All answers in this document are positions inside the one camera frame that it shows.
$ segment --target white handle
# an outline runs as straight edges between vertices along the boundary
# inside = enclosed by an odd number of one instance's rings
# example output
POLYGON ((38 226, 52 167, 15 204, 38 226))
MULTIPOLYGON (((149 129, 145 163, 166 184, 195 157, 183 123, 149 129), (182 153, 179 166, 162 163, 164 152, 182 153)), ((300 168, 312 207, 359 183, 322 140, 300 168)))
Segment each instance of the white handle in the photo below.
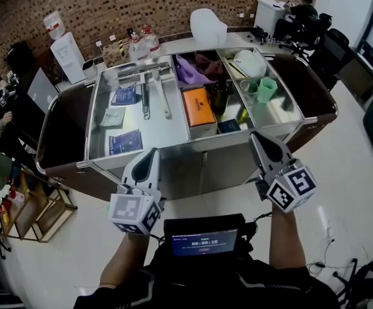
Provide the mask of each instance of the white handle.
POLYGON ((165 92, 163 91, 162 82, 161 82, 160 79, 155 80, 155 86, 156 86, 156 89, 158 91, 160 101, 162 103, 162 107, 163 107, 163 110, 164 110, 164 113, 165 113, 165 117, 170 118, 171 117, 171 110, 169 108, 169 104, 167 103, 167 98, 166 98, 165 92))

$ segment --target office chair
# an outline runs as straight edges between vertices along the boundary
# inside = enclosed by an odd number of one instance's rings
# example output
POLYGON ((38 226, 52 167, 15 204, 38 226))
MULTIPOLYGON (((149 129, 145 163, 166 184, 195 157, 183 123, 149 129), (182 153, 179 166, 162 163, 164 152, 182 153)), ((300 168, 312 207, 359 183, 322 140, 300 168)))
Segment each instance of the office chair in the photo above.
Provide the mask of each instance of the office chair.
POLYGON ((358 271, 358 260, 354 258, 352 263, 352 272, 349 280, 340 277, 337 271, 332 274, 344 285, 336 296, 340 301, 340 305, 345 305, 345 308, 356 308, 357 304, 362 301, 373 301, 373 261, 362 266, 358 271))
POLYGON ((348 38, 331 28, 320 37, 314 53, 306 61, 330 91, 339 80, 337 74, 353 56, 348 38))
POLYGON ((301 24, 292 16, 289 18, 298 25, 299 30, 291 35, 289 40, 292 43, 290 45, 280 44, 279 48, 290 49, 293 51, 291 55, 299 55, 302 59, 307 60, 306 51, 316 49, 316 41, 330 28, 332 16, 322 13, 318 19, 311 20, 308 24, 301 24))

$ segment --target white wall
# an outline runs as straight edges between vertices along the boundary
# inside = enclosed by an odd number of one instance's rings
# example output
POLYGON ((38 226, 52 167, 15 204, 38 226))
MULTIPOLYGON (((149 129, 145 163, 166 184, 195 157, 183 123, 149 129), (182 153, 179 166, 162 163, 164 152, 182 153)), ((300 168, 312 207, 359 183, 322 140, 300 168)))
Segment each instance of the white wall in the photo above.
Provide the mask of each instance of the white wall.
POLYGON ((332 16, 332 27, 344 33, 350 46, 357 46, 368 25, 373 0, 316 0, 318 13, 332 16))

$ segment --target purple cloth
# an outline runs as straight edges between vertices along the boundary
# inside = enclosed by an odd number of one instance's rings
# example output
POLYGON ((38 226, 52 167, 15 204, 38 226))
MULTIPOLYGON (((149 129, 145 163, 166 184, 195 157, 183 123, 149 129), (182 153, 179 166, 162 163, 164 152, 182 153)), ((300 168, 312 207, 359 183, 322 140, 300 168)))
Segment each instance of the purple cloth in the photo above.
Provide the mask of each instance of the purple cloth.
POLYGON ((176 55, 176 60, 179 63, 176 68, 176 73, 181 81, 184 81, 187 84, 207 84, 213 82, 203 74, 197 72, 197 70, 183 57, 176 55))

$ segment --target brown tiled wall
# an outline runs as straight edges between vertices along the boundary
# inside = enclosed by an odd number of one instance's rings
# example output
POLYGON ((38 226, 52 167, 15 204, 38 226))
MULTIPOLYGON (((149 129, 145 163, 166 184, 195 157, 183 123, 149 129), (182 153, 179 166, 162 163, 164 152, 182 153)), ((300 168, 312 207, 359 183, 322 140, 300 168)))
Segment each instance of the brown tiled wall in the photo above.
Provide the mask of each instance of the brown tiled wall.
POLYGON ((256 0, 0 0, 0 74, 7 70, 3 59, 12 43, 26 40, 35 56, 50 47, 43 18, 54 10, 87 59, 100 54, 95 41, 107 44, 111 34, 124 38, 128 27, 150 23, 159 35, 189 31, 189 16, 201 7, 212 9, 228 26, 250 26, 256 0), (238 18, 238 12, 245 17, 238 18))

